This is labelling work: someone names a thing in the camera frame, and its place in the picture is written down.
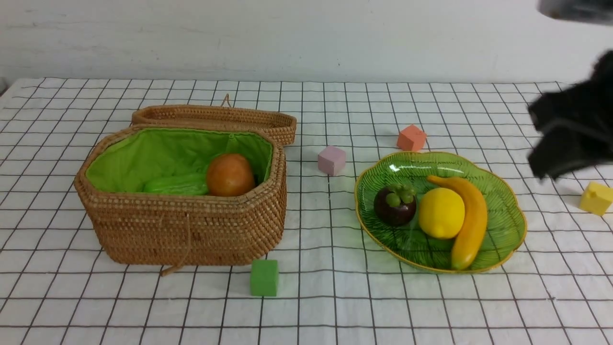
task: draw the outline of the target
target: basket string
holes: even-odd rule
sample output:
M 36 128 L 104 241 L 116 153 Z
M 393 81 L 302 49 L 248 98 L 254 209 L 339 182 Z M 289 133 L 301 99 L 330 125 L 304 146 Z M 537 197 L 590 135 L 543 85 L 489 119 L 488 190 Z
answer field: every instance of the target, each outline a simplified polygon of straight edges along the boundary
M 226 104 L 226 103 L 228 104 L 228 106 L 229 106 L 230 108 L 234 108 L 234 105 L 230 104 L 230 94 L 229 94 L 229 93 L 226 93 L 226 97 L 224 97 L 224 101 L 223 101 L 223 102 L 221 102 L 220 107 L 223 107 L 223 106 L 224 106 L 224 104 Z
M 189 214 L 187 214 L 187 222 L 188 222 L 188 226 L 187 228 L 187 233 L 188 233 L 188 246 L 185 249 L 185 254 L 183 254 L 183 257 L 181 258 L 181 260 L 179 260 L 179 262 L 176 265 L 173 265 L 172 267 L 169 267 L 165 270 L 163 270 L 160 275 L 162 277 L 165 277 L 171 273 L 174 273 L 176 271 L 178 271 L 179 269 L 181 269 L 183 267 L 183 263 L 185 262 L 185 259 L 187 259 L 189 252 L 191 251 L 191 230 L 189 229 Z M 159 226 L 160 228 L 162 227 L 162 220 L 159 221 Z

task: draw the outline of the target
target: cucumber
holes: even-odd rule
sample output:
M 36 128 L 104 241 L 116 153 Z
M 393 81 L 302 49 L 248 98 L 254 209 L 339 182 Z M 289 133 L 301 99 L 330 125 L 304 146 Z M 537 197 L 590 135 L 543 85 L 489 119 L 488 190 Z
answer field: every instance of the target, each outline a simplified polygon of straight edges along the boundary
M 204 195 L 208 193 L 206 174 L 196 172 L 180 176 L 159 177 L 145 183 L 143 192 L 173 195 Z

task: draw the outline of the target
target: wicker basket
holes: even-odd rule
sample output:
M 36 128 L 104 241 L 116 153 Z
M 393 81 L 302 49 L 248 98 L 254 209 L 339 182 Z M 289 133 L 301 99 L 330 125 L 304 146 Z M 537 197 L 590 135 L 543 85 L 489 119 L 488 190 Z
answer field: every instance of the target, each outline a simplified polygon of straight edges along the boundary
M 145 128 L 219 130 L 204 123 L 133 125 L 98 143 L 77 173 L 77 189 L 94 230 L 109 257 L 124 264 L 248 265 L 272 250 L 283 235 L 287 188 L 282 146 L 263 131 L 253 132 L 272 143 L 269 178 L 245 195 L 215 196 L 106 193 L 92 185 L 85 173 L 90 164 L 114 143 Z
M 222 130 L 257 128 L 283 146 L 292 144 L 296 134 L 296 118 L 293 116 L 224 106 L 150 106 L 133 113 L 132 124 L 139 123 L 206 123 Z

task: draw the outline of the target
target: leaf-shaped plate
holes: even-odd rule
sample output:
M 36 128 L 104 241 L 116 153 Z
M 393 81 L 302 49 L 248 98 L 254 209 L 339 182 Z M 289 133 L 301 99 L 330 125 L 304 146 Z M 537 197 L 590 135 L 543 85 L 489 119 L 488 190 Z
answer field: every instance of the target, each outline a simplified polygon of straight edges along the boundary
M 472 265 L 462 271 L 451 269 L 454 239 L 440 240 L 426 235 L 417 221 L 418 213 L 404 227 L 390 227 L 374 212 L 375 195 L 390 184 L 411 183 L 419 201 L 436 185 L 428 175 L 460 176 L 472 182 L 485 197 L 488 210 L 487 233 Z M 400 261 L 435 273 L 480 273 L 502 265 L 522 245 L 527 223 L 517 198 L 500 177 L 472 162 L 447 152 L 392 153 L 364 171 L 355 188 L 358 221 L 368 235 Z

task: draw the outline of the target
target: yellow banana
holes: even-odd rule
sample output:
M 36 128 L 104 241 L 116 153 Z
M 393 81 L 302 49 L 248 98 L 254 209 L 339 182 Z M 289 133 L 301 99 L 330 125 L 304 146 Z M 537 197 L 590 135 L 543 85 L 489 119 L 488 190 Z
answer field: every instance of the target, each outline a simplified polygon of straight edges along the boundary
M 481 248 L 487 230 L 487 204 L 483 194 L 469 180 L 462 177 L 428 176 L 429 182 L 439 187 L 449 188 L 458 193 L 464 201 L 464 224 L 455 237 L 451 249 L 451 268 L 468 268 Z

